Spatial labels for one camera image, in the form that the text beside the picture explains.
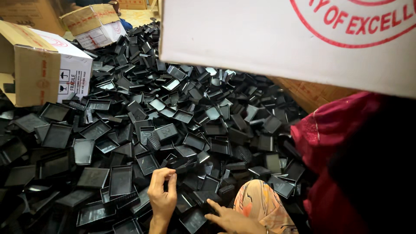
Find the finger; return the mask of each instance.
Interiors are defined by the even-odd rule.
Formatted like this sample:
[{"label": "finger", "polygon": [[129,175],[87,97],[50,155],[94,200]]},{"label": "finger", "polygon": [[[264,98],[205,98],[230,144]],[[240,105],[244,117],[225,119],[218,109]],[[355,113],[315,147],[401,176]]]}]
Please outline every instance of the finger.
[{"label": "finger", "polygon": [[163,186],[165,177],[170,174],[174,174],[175,171],[176,170],[174,169],[169,169],[166,167],[162,169],[154,170],[152,174],[152,179],[150,180],[150,188],[155,189],[157,187]]},{"label": "finger", "polygon": [[174,196],[176,197],[176,178],[177,178],[177,174],[173,174],[171,175],[171,177],[169,178],[169,182],[168,182],[168,193],[169,196]]},{"label": "finger", "polygon": [[207,199],[207,202],[221,215],[221,206],[218,203],[211,199]]},{"label": "finger", "polygon": [[222,226],[222,221],[221,221],[220,217],[218,217],[216,215],[213,215],[213,214],[206,214],[205,218],[208,219],[211,222],[214,222],[214,223],[218,224],[220,227],[224,228]]}]

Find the open cardboard box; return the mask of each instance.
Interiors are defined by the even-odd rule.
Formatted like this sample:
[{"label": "open cardboard box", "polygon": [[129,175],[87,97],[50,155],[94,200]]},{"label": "open cardboard box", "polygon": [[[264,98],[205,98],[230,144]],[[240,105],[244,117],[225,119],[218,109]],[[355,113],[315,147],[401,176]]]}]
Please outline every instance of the open cardboard box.
[{"label": "open cardboard box", "polygon": [[88,94],[92,58],[56,34],[0,21],[0,51],[0,88],[16,107]]},{"label": "open cardboard box", "polygon": [[[416,98],[413,0],[258,0],[255,4],[251,0],[176,0],[163,4],[159,52],[165,62]],[[298,87],[323,91],[319,86]]]},{"label": "open cardboard box", "polygon": [[126,31],[110,4],[89,5],[60,17],[83,48],[110,45]]}]

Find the white cardboard box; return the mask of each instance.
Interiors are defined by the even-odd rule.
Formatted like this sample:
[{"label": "white cardboard box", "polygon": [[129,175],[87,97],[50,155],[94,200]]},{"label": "white cardboard box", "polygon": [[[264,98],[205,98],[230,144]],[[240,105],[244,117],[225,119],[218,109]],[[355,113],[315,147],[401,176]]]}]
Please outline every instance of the white cardboard box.
[{"label": "white cardboard box", "polygon": [[61,16],[64,24],[83,48],[97,49],[126,35],[110,4],[89,5]]},{"label": "white cardboard box", "polygon": [[61,54],[58,102],[65,100],[72,92],[80,98],[88,95],[93,59],[56,34],[32,30]]},{"label": "white cardboard box", "polygon": [[164,1],[162,23],[165,62],[416,98],[414,0]]}]

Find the white label on box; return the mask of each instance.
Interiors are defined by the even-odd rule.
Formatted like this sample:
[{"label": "white label on box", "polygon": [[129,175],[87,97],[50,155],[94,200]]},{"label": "white label on box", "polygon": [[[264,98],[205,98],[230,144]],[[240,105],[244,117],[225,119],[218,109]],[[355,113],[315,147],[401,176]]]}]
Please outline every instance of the white label on box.
[{"label": "white label on box", "polygon": [[78,97],[88,95],[90,72],[78,69],[62,69],[59,75],[58,102],[65,100],[70,93]]},{"label": "white label on box", "polygon": [[116,42],[126,31],[120,21],[108,23],[76,36],[77,41],[85,49],[97,49]]}]

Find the cardboard box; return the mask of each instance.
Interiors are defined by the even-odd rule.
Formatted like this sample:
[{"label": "cardboard box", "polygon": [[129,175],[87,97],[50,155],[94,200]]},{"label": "cardboard box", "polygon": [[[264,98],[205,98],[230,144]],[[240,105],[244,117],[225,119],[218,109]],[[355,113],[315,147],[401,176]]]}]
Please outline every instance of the cardboard box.
[{"label": "cardboard box", "polygon": [[308,113],[314,112],[324,104],[359,92],[359,90],[355,89],[292,80],[282,77],[268,78],[279,85]]},{"label": "cardboard box", "polygon": [[53,0],[0,1],[0,20],[63,36],[66,30],[59,20],[61,12],[59,2]]},{"label": "cardboard box", "polygon": [[61,19],[86,49],[104,47],[126,34],[110,4],[89,5],[65,14]]},{"label": "cardboard box", "polygon": [[67,99],[70,93],[75,93],[79,98],[88,95],[93,59],[56,34],[36,29],[32,29],[32,31],[55,47],[61,54],[58,102]]},{"label": "cardboard box", "polygon": [[15,106],[57,101],[57,49],[25,26],[0,21],[0,51],[0,88]]},{"label": "cardboard box", "polygon": [[416,98],[416,1],[224,2],[164,1],[160,59]]},{"label": "cardboard box", "polygon": [[117,0],[120,3],[120,9],[124,10],[146,10],[146,0]]}]

